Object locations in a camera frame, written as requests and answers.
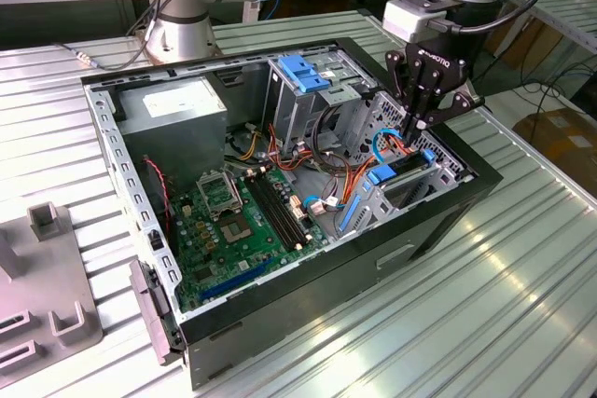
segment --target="blue pcie slot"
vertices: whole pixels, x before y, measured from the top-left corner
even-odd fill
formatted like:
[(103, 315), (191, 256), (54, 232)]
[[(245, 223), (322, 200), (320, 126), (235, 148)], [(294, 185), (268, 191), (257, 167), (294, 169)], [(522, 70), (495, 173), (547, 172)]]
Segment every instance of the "blue pcie slot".
[(231, 289), (234, 289), (237, 286), (240, 286), (243, 283), (246, 283), (248, 281), (251, 281), (252, 279), (257, 278), (258, 276), (265, 273), (266, 267), (272, 261), (273, 261), (273, 259), (264, 261), (259, 266), (251, 268), (251, 269), (247, 270), (246, 272), (243, 272), (242, 274), (237, 275), (236, 277), (232, 277), (231, 279), (224, 281), (223, 283), (217, 284), (216, 286), (209, 288), (207, 291), (203, 291), (199, 295), (199, 300), (205, 300), (208, 298), (215, 297), (216, 295), (223, 294)]

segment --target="aluminum workbench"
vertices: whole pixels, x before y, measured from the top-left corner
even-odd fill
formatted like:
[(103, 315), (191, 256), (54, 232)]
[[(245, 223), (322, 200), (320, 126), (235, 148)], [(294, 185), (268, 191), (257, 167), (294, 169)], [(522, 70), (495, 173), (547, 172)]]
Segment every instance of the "aluminum workbench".
[[(526, 1), (512, 0), (517, 5)], [(597, 0), (538, 0), (528, 14), (591, 53), (597, 53)], [(522, 15), (519, 23), (525, 22), (527, 17)]]
[[(229, 25), (215, 34), (227, 53), (350, 36), (382, 62), (399, 47), (356, 12)], [(114, 64), (137, 45), (122, 38), (75, 47)], [(0, 53), (0, 221), (45, 200), (69, 208), (104, 329), (100, 344), (0, 396), (191, 396), (183, 365), (158, 365), (129, 284), (135, 250), (78, 82), (91, 72), (53, 47)], [(590, 396), (597, 388), (595, 199), (488, 112), (450, 126), (504, 176), (494, 192), (432, 253), (200, 394)]]

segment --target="wire bundle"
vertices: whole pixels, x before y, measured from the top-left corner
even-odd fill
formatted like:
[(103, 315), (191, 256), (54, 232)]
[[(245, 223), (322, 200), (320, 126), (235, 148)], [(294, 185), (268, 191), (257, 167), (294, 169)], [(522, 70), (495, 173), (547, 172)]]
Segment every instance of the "wire bundle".
[(170, 233), (170, 210), (168, 205), (168, 190), (166, 189), (166, 181), (158, 165), (150, 158), (144, 158), (144, 162), (149, 165), (156, 172), (158, 179), (160, 179), (161, 190), (164, 196), (164, 211), (166, 213), (166, 234)]
[(294, 158), (291, 160), (280, 160), (280, 152), (278, 151), (278, 146), (276, 144), (276, 134), (271, 124), (269, 125), (269, 130), (270, 144), (268, 146), (268, 158), (271, 163), (276, 165), (280, 170), (291, 172), (298, 168), (305, 160), (312, 158), (311, 151), (301, 151), (298, 153), (298, 160), (294, 160)]
[(149, 25), (147, 26), (147, 29), (146, 29), (146, 33), (145, 33), (143, 42), (141, 44), (141, 47), (139, 47), (139, 49), (131, 56), (131, 58), (128, 61), (124, 62), (121, 65), (118, 65), (115, 67), (105, 66), (105, 65), (102, 65), (101, 63), (97, 62), (96, 60), (94, 60), (91, 56), (89, 56), (88, 54), (86, 54), (83, 51), (77, 50), (75, 48), (72, 48), (72, 47), (67, 46), (66, 44), (62, 44), (62, 43), (56, 43), (54, 45), (70, 51), (71, 53), (73, 53), (75, 55), (75, 57), (79, 61), (87, 64), (89, 67), (106, 70), (108, 72), (117, 72), (120, 70), (124, 70), (127, 67), (129, 67), (131, 64), (133, 64), (135, 61), (137, 61), (137, 58), (139, 58), (139, 56), (141, 56), (143, 51), (146, 49), (147, 42), (149, 41), (151, 32), (153, 31), (153, 28), (156, 24), (158, 15), (171, 2), (172, 2), (172, 0), (164, 0), (163, 3), (161, 2), (161, 0), (153, 0), (153, 2), (149, 5), (149, 7), (146, 9), (146, 11), (144, 11), (144, 13), (141, 15), (141, 17), (137, 20), (137, 22), (129, 29), (129, 31), (127, 32), (127, 35), (134, 33), (138, 29), (141, 22), (147, 17), (147, 15), (153, 11), (151, 20), (149, 21)]
[[(541, 110), (543, 101), (545, 101), (545, 99), (548, 97), (549, 91), (551, 89), (554, 89), (554, 86), (557, 85), (558, 80), (564, 76), (570, 76), (570, 75), (593, 76), (595, 74), (595, 70), (592, 69), (591, 67), (589, 67), (587, 65), (587, 62), (596, 57), (597, 57), (597, 55), (591, 55), (588, 58), (585, 58), (584, 60), (582, 60), (580, 62), (575, 62), (575, 63), (570, 64), (568, 67), (566, 67), (564, 70), (562, 70), (557, 76), (554, 76), (553, 79), (549, 82), (548, 88), (546, 90), (544, 90), (543, 96), (541, 97), (541, 100), (539, 101), (539, 104), (537, 105), (537, 110), (535, 112), (535, 119), (533, 122), (533, 129), (531, 130), (531, 136), (529, 137), (529, 144), (533, 144), (533, 139), (535, 138), (535, 132), (537, 129), (537, 123), (539, 122), (539, 111)], [(574, 70), (579, 70), (579, 68), (585, 69), (585, 70), (587, 70), (587, 72), (578, 72), (578, 73), (573, 72)]]
[(240, 160), (246, 161), (253, 156), (253, 154), (255, 153), (255, 148), (257, 146), (257, 140), (260, 136), (261, 134), (259, 132), (257, 132), (256, 130), (253, 131), (253, 139), (251, 140), (251, 146), (249, 146), (249, 149), (246, 153), (239, 157)]

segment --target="black plastic part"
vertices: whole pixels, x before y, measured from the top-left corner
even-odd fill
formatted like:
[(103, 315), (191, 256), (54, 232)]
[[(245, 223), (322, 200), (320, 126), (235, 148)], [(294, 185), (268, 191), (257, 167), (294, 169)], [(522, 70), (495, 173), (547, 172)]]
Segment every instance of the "black plastic part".
[(160, 233), (158, 232), (158, 230), (155, 230), (155, 229), (151, 230), (149, 232), (149, 234), (147, 235), (147, 237), (149, 238), (149, 243), (151, 244), (151, 248), (154, 251), (163, 249), (164, 241), (161, 240), (161, 236), (160, 236)]
[(408, 154), (406, 157), (388, 164), (398, 175), (412, 172), (427, 165), (429, 165), (429, 162), (420, 152)]
[(195, 272), (193, 272), (193, 275), (195, 276), (195, 279), (197, 281), (203, 281), (205, 279), (209, 279), (214, 274), (212, 273), (212, 270), (209, 269), (209, 268), (201, 268), (201, 269), (196, 270)]
[(443, 58), (416, 44), (407, 44), (406, 55), (410, 73), (408, 81), (404, 83), (400, 74), (403, 54), (395, 50), (386, 53), (386, 63), (393, 77), (396, 97), (407, 111), (400, 125), (407, 146), (421, 134), (418, 126), (420, 122), (426, 127), (435, 126), (483, 104), (482, 99), (473, 102), (467, 94), (460, 92), (454, 97), (450, 107), (439, 109), (444, 94), (466, 82), (470, 73), (468, 63)]
[(411, 4), (413, 7), (426, 11), (429, 13), (436, 13), (439, 11), (447, 11), (457, 7), (461, 7), (463, 2), (458, 0), (401, 0)]

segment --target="red cable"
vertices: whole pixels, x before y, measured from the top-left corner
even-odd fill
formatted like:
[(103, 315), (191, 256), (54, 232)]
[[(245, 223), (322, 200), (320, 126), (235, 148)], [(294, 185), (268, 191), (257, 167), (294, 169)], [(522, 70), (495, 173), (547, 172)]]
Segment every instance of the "red cable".
[(166, 212), (166, 234), (170, 233), (170, 212), (168, 211), (168, 190), (166, 190), (166, 182), (164, 181), (164, 175), (161, 173), (158, 165), (156, 165), (150, 158), (145, 158), (144, 161), (147, 165), (153, 168), (158, 175), (161, 183), (161, 190), (164, 193), (164, 210)]

